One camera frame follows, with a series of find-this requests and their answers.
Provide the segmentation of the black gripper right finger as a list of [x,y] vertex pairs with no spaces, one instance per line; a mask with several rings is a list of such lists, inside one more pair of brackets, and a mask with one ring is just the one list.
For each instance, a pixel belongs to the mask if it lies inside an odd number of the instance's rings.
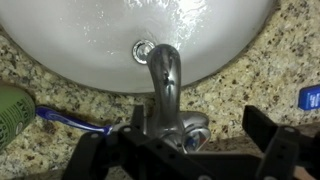
[[320,136],[302,134],[288,125],[277,125],[261,110],[246,105],[242,128],[264,153],[256,172],[258,180],[296,180],[296,166],[320,179]]

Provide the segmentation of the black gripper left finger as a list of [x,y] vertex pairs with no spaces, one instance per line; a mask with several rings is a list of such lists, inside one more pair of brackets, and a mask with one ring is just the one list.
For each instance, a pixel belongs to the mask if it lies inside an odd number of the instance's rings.
[[112,167],[121,167],[134,180],[147,180],[146,166],[138,157],[143,135],[144,107],[134,107],[131,123],[110,135],[84,134],[62,175],[62,180],[104,180]]

